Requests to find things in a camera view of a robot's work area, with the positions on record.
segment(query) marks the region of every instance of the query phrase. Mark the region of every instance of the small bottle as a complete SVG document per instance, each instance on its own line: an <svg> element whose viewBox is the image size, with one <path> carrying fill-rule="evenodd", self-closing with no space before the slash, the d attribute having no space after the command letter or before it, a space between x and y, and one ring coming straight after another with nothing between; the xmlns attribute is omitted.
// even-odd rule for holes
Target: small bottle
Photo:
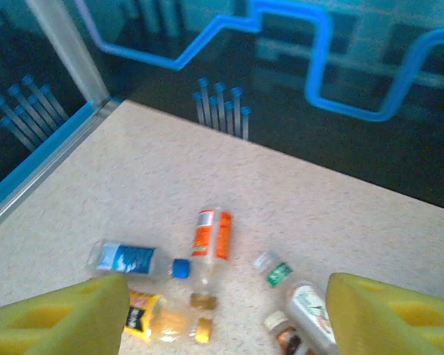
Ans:
<svg viewBox="0 0 444 355"><path fill-rule="evenodd" d="M186 279L190 273L188 260L172 260L161 248L131 246L108 240L99 240L94 244L87 267L96 276L121 272L155 281L171 277Z"/></svg>
<svg viewBox="0 0 444 355"><path fill-rule="evenodd" d="M198 215L191 259L191 306L213 310L217 287L229 259L232 214L219 205L205 206Z"/></svg>
<svg viewBox="0 0 444 355"><path fill-rule="evenodd" d="M303 338L308 339L318 353L338 354L325 295L320 288L297 276L273 251L263 253L254 265L271 287L281 290L286 313L300 326L298 330Z"/></svg>
<svg viewBox="0 0 444 355"><path fill-rule="evenodd" d="M276 337L282 355L316 355L311 346L303 341L296 328L282 311L270 314L264 322L268 332Z"/></svg>
<svg viewBox="0 0 444 355"><path fill-rule="evenodd" d="M210 341L212 321L198 318L188 306L160 294L130 292L125 331L146 342Z"/></svg>

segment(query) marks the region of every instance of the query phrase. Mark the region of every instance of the glass panel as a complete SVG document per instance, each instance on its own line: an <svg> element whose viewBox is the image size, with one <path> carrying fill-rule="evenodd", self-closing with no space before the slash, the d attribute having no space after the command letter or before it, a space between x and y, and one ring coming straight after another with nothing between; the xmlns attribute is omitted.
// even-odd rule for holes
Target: glass panel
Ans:
<svg viewBox="0 0 444 355"><path fill-rule="evenodd" d="M444 0L67 5L113 95L444 207Z"/></svg>
<svg viewBox="0 0 444 355"><path fill-rule="evenodd" d="M84 104L24 0L0 0L0 181Z"/></svg>

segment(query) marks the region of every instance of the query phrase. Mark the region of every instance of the white bottle cap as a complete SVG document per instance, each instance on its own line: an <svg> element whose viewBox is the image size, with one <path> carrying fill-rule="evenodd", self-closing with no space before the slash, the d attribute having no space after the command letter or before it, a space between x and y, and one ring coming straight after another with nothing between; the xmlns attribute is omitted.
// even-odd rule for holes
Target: white bottle cap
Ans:
<svg viewBox="0 0 444 355"><path fill-rule="evenodd" d="M263 273L266 269L267 264L271 261L279 259L279 257L271 250L265 251L262 255L256 259L253 263L253 266L261 273Z"/></svg>
<svg viewBox="0 0 444 355"><path fill-rule="evenodd" d="M288 317L282 311L276 311L276 312L270 314L265 319L263 324L265 325L266 329L268 329L268 331L272 331L279 324L281 324L283 322L287 322L288 320L289 320Z"/></svg>

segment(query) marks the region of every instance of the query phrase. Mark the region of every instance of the speckled white countertop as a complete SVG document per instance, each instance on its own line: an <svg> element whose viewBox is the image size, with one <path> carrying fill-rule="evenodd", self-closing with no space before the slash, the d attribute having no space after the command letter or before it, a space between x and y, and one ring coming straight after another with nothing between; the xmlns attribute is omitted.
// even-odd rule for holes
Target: speckled white countertop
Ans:
<svg viewBox="0 0 444 355"><path fill-rule="evenodd" d="M235 230L212 343L123 335L121 354L279 354L261 325L279 295L252 267L267 249L324 288L346 271L444 298L444 209L126 101L0 225L0 305L85 280L101 238L186 257L214 201Z"/></svg>

